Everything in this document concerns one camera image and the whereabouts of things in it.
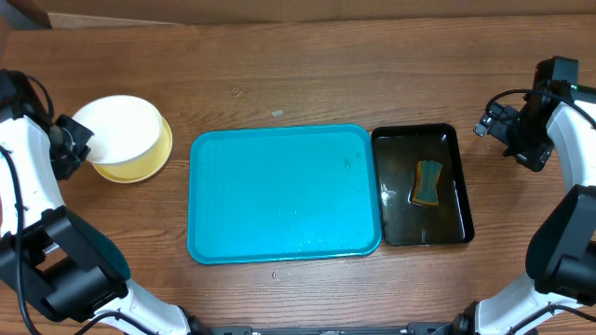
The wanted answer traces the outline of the green yellow sponge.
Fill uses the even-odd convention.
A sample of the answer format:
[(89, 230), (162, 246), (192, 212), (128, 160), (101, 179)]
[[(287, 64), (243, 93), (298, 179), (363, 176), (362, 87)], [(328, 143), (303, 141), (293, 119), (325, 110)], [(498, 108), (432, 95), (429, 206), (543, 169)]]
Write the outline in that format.
[(436, 207), (439, 204), (438, 183), (442, 164), (434, 160), (418, 161), (414, 172), (412, 202), (421, 206)]

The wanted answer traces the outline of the yellow-green plate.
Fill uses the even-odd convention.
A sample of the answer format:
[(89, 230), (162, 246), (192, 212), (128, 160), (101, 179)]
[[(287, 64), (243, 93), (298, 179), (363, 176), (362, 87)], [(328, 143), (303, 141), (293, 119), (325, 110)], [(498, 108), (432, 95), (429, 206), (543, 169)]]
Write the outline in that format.
[(134, 183), (152, 178), (168, 162), (173, 146), (173, 135), (168, 122), (162, 119), (161, 134), (145, 154), (132, 161), (116, 165), (93, 164), (95, 170), (109, 181)]

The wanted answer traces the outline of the white front plate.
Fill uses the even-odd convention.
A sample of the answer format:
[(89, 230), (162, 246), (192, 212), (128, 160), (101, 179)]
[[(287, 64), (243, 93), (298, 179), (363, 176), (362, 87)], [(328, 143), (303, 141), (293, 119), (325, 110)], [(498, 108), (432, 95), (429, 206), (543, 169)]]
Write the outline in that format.
[(89, 129), (87, 160), (93, 164), (118, 165), (147, 153), (158, 141), (163, 119), (149, 101), (130, 95), (94, 100), (73, 116)]

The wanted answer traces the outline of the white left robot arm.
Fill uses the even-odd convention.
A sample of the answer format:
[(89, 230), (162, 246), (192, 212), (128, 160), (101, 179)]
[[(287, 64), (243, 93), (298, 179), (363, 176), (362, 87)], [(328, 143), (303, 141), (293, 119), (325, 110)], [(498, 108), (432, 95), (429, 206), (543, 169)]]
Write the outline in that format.
[(54, 322), (72, 319), (85, 333), (98, 323), (126, 334), (199, 334), (183, 308), (168, 304), (131, 278), (123, 254), (104, 234), (68, 209), (58, 182), (87, 158), (92, 133), (62, 115), (1, 119), (1, 279), (28, 310)]

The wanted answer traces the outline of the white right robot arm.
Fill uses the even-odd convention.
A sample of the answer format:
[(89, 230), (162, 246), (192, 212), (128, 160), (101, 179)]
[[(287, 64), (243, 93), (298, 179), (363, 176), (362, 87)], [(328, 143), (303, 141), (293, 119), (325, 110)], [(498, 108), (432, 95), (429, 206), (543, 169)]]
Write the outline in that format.
[(523, 96), (520, 111), (490, 100), (475, 131), (498, 138), (532, 170), (543, 162), (523, 153), (556, 149), (566, 195), (532, 237), (524, 274), (470, 304), (439, 334), (529, 334), (562, 312), (595, 319), (581, 310), (595, 303), (595, 91), (546, 80)]

